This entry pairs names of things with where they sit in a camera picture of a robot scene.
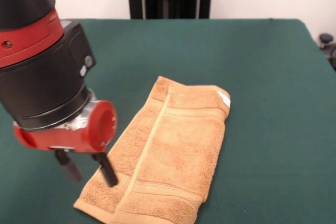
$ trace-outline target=white label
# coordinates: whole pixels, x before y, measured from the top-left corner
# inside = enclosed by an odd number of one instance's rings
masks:
[[[230,108],[230,105],[231,105],[230,98],[224,95],[223,93],[221,93],[220,91],[218,91],[218,94],[220,95],[220,97],[222,97],[224,104]]]

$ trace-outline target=brown towel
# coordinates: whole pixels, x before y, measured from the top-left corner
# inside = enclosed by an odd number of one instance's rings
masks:
[[[99,170],[74,207],[106,224],[192,224],[205,202],[229,114],[229,94],[159,77],[108,156],[119,184]]]

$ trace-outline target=black knob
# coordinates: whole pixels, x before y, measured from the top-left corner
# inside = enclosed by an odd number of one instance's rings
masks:
[[[330,34],[320,34],[320,41],[324,44],[328,44],[334,40],[334,37]]]

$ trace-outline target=green tablecloth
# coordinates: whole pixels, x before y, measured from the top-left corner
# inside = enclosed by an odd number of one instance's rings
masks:
[[[119,112],[118,135],[159,75],[232,96],[197,224],[336,223],[336,78],[297,20],[83,20],[98,64],[87,84]],[[72,208],[98,164],[22,147],[0,109],[0,223],[97,221]]]

